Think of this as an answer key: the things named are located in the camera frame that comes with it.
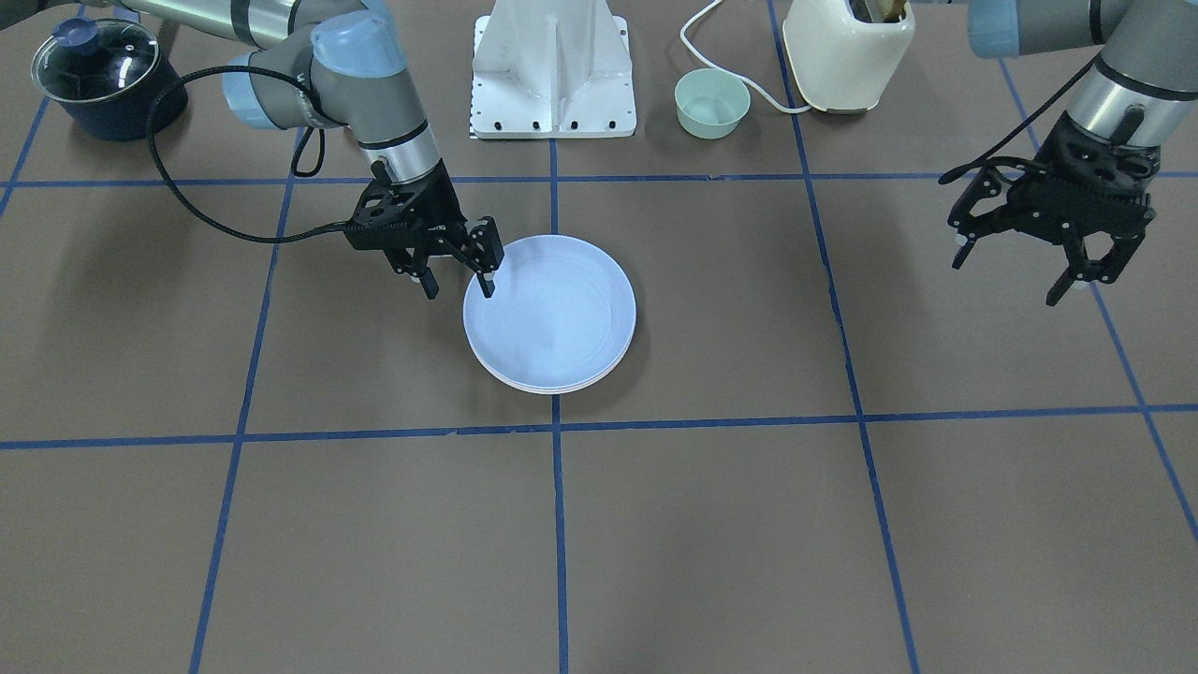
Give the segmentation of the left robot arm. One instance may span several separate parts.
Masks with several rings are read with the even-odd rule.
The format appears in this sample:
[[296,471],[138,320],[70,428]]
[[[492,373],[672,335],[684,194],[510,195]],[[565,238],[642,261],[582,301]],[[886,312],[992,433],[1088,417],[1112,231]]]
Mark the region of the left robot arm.
[[1024,233],[1057,245],[1065,271],[1045,295],[1112,285],[1146,237],[1156,211],[1149,187],[1164,142],[1194,110],[1193,1],[974,1],[972,51],[1017,57],[1093,50],[1049,102],[1060,117],[1033,158],[1000,146],[946,170],[940,183],[972,182],[946,214],[961,268],[975,244]]

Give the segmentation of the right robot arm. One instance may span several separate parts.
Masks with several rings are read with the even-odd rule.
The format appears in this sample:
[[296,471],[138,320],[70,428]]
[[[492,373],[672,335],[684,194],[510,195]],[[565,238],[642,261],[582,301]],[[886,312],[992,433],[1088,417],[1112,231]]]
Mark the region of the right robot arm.
[[353,213],[300,233],[343,233],[359,251],[385,253],[392,269],[438,285],[429,260],[454,257],[484,296],[504,260],[491,217],[462,214],[429,125],[392,12],[385,1],[121,1],[119,8],[252,45],[219,75],[226,105],[258,128],[307,133],[345,128],[371,166]]

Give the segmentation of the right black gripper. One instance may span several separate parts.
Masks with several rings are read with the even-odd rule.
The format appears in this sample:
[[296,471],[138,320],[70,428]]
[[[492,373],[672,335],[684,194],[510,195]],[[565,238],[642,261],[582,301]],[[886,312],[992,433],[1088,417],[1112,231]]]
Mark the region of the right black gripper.
[[440,295],[429,259],[452,256],[466,265],[468,257],[482,295],[491,299],[495,274],[504,263],[496,219],[483,217],[467,233],[467,219],[444,165],[406,183],[392,180],[389,165],[371,165],[371,183],[343,232],[347,243],[359,251],[385,251],[394,271],[412,274],[428,300]]

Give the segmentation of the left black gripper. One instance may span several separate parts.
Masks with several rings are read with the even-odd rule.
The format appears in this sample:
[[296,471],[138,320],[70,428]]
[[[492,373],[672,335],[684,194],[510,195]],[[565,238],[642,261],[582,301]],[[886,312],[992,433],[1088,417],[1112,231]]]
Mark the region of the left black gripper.
[[[1157,150],[1132,146],[1146,113],[1123,113],[1111,138],[1082,128],[1069,115],[1031,158],[988,154],[946,171],[946,181],[972,172],[972,182],[946,214],[955,230],[952,271],[961,271],[978,239],[1014,230],[1061,245],[1067,266],[1045,295],[1057,306],[1077,285],[1112,285],[1138,251],[1155,217],[1146,188],[1157,172]],[[1091,259],[1084,239],[1112,239]]]

